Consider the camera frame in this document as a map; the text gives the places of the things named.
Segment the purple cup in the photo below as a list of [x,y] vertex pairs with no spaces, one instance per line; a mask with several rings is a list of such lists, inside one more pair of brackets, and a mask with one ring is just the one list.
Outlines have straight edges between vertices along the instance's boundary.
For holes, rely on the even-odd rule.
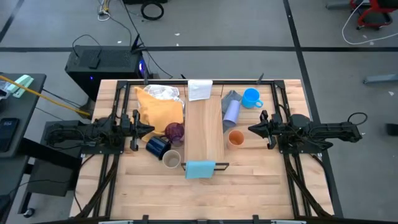
[[239,109],[241,104],[238,100],[231,100],[228,105],[228,109],[224,115],[223,123],[225,126],[232,128],[236,126],[236,122],[239,116]]
[[165,137],[173,144],[179,147],[184,140],[184,125],[178,123],[171,123],[167,125],[164,131]]

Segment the blue cup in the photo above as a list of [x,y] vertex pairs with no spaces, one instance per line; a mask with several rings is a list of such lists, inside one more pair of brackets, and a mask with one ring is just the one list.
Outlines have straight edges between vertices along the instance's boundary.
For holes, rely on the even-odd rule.
[[247,88],[243,93],[242,105],[245,108],[262,107],[264,103],[260,100],[260,92],[255,88]]
[[146,149],[155,155],[159,160],[163,159],[163,155],[169,151],[170,148],[171,144],[158,136],[152,137],[146,145]]

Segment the gray floor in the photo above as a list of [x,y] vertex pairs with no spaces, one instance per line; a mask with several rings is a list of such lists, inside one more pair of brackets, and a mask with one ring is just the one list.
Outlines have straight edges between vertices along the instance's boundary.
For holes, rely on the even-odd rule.
[[[0,1],[0,27],[11,15],[17,0]],[[304,47],[349,47],[341,28],[349,11],[327,11],[325,1],[290,0],[299,41]],[[103,45],[128,45],[127,31],[113,21],[99,22],[96,0],[25,0],[0,47],[70,47],[82,34],[91,34]],[[293,41],[280,0],[170,0],[165,16],[144,21],[133,16],[147,46],[252,45],[292,47]],[[111,2],[113,17],[132,29],[120,2]],[[129,6],[139,12],[138,6]],[[364,41],[398,32],[398,23],[379,32],[346,28],[351,41]],[[395,37],[360,47],[398,47]],[[78,44],[95,44],[81,39]],[[295,52],[152,52],[169,73],[187,78],[302,78]],[[87,96],[65,73],[68,53],[0,53],[2,72],[45,73],[45,88],[77,103]],[[398,85],[362,84],[367,75],[397,72],[398,53],[304,52],[318,111],[323,122],[344,121],[363,111],[369,121],[360,126],[364,139],[356,144],[334,141],[329,150],[341,206],[346,218],[398,221],[398,138],[386,136],[384,123],[398,123]],[[150,69],[166,77],[150,63]],[[40,100],[38,108],[62,119],[79,116]],[[26,136],[39,141],[45,122],[57,120],[35,110]],[[21,187],[8,223],[35,223],[68,217],[72,195],[34,195],[30,206],[37,214],[25,219],[16,214]]]

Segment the computer tower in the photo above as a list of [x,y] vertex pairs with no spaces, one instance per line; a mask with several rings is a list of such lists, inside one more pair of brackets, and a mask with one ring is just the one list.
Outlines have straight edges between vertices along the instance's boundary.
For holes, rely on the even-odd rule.
[[74,46],[65,71],[96,101],[101,80],[152,78],[141,51],[123,46]]

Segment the blue light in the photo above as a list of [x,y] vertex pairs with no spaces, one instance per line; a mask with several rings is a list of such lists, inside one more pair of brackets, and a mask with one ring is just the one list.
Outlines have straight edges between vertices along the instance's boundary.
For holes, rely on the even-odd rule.
[[144,70],[145,70],[145,61],[144,61],[144,59],[139,61],[138,69],[141,72],[141,74],[144,74]]

